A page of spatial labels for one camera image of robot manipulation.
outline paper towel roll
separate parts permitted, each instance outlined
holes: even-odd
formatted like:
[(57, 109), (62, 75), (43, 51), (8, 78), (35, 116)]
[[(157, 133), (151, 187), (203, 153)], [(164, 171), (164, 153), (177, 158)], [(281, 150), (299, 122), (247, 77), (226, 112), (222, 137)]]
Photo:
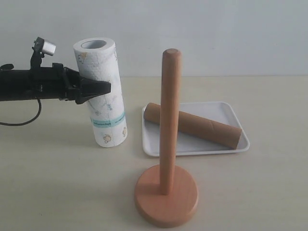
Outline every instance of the paper towel roll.
[(74, 44), (81, 76), (111, 83), (109, 94), (87, 101), (96, 142), (102, 147), (114, 147), (127, 137), (115, 42), (110, 38), (91, 38)]

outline empty cardboard roll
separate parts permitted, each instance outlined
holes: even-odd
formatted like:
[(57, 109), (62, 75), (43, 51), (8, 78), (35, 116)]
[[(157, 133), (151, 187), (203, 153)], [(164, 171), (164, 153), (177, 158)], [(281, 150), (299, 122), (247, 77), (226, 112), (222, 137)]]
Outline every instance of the empty cardboard roll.
[[(147, 121), (159, 124), (160, 105), (149, 103), (143, 117)], [(237, 148), (242, 133), (240, 128), (181, 111), (179, 112), (178, 131), (233, 149)]]

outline wooden paper towel holder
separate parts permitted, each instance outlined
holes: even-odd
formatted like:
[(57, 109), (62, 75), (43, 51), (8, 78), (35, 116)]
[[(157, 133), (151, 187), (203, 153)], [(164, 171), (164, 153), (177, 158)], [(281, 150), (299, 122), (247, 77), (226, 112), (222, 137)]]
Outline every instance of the wooden paper towel holder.
[(198, 188), (185, 169), (175, 165), (179, 120), (181, 52), (163, 52), (159, 165), (147, 169), (135, 187), (135, 204), (150, 223), (172, 228), (192, 218), (198, 204)]

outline table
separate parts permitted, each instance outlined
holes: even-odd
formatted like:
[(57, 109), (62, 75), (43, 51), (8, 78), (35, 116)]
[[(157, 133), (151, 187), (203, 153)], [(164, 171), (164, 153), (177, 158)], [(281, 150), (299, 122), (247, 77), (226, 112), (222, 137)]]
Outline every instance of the table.
[[(133, 202), (140, 174), (141, 109), (160, 103), (160, 78), (123, 78), (128, 137), (94, 140), (85, 104), (43, 100), (38, 120), (0, 126), (0, 230), (157, 230)], [(240, 154), (177, 157), (199, 187), (199, 206), (177, 231), (290, 231), (308, 227), (308, 77), (184, 77), (180, 102), (228, 102), (250, 142)], [(36, 101), (0, 103), (23, 122)]]

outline plastic tray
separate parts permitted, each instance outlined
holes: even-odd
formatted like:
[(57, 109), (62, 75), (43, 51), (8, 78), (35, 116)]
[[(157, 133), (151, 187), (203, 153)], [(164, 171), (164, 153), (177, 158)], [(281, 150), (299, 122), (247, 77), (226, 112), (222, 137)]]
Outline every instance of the plastic tray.
[[(142, 109), (142, 145), (150, 156), (159, 156), (159, 125), (143, 118)], [(237, 119), (232, 107), (225, 102), (180, 103), (180, 111), (212, 119), (242, 129), (237, 149), (231, 149), (221, 144), (206, 141), (182, 132), (178, 133), (177, 156), (239, 153), (249, 149), (250, 142)]]

